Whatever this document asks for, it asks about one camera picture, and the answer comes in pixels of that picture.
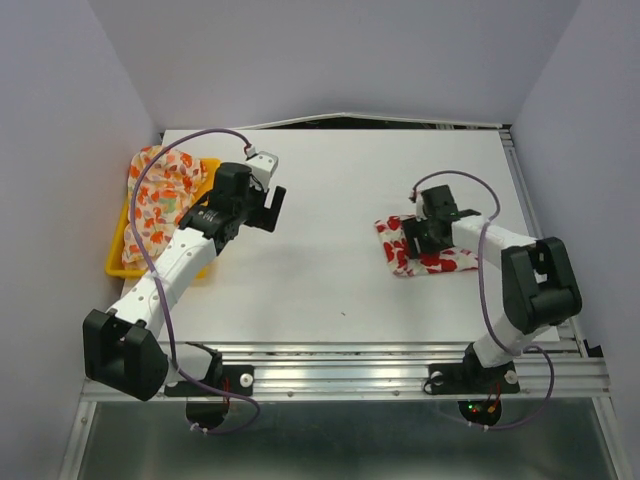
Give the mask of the white red poppy skirt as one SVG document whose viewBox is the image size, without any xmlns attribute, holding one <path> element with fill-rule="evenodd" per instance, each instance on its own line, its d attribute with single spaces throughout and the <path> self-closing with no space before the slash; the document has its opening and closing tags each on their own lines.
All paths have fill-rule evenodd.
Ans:
<svg viewBox="0 0 640 480">
<path fill-rule="evenodd" d="M 374 222 L 387 266 L 393 275 L 410 278 L 473 271 L 478 268 L 476 255 L 460 248 L 447 248 L 435 254 L 421 253 L 416 259 L 410 258 L 409 243 L 402 229 L 402 222 L 414 218 L 414 215 L 391 215 Z"/>
</svg>

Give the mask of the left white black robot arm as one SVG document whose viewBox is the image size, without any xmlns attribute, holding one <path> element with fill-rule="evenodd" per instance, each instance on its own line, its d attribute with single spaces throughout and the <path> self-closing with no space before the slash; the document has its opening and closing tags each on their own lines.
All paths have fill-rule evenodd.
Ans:
<svg viewBox="0 0 640 480">
<path fill-rule="evenodd" d="M 185 213 L 168 245 L 129 292 L 107 311 L 92 310 L 82 325 L 86 376 L 147 401 L 183 380 L 167 314 L 197 274 L 212 263 L 242 226 L 273 232 L 286 194 L 269 183 L 279 160 L 259 152 L 243 163 L 224 162 L 213 187 Z"/>
</svg>

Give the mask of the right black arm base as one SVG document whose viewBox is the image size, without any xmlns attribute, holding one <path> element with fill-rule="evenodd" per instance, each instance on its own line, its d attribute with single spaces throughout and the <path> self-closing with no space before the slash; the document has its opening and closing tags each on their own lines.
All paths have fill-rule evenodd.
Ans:
<svg viewBox="0 0 640 480">
<path fill-rule="evenodd" d="M 512 362 L 493 368 L 465 367 L 459 363 L 434 363 L 427 366 L 423 391 L 428 395 L 474 396 L 520 392 L 518 376 Z"/>
</svg>

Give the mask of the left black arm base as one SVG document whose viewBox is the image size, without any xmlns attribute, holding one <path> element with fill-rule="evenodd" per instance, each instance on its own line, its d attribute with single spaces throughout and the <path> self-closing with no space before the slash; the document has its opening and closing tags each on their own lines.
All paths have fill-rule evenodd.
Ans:
<svg viewBox="0 0 640 480">
<path fill-rule="evenodd" d="M 201 383 L 217 390 L 239 394 L 243 396 L 253 395 L 253 382 L 255 378 L 255 368 L 250 364 L 229 365 L 219 363 L 214 370 L 205 374 Z M 182 378 L 175 385 L 166 385 L 164 394 L 167 397 L 204 397 L 211 395 L 211 392 L 203 390 Z"/>
</svg>

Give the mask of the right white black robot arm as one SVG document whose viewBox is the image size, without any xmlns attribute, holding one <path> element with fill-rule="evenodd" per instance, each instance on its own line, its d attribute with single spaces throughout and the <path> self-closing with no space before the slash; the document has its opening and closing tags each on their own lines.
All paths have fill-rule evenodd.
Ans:
<svg viewBox="0 0 640 480">
<path fill-rule="evenodd" d="M 492 265 L 501 274 L 501 316 L 486 320 L 486 334 L 466 348 L 460 362 L 432 370 L 433 391 L 454 385 L 482 390 L 504 380 L 515 358 L 540 352 L 535 341 L 542 333 L 581 311 L 562 240 L 520 235 L 473 209 L 461 210 L 446 185 L 414 193 L 411 200 L 416 215 L 402 223 L 410 257 L 456 247 L 474 253 L 480 268 Z"/>
</svg>

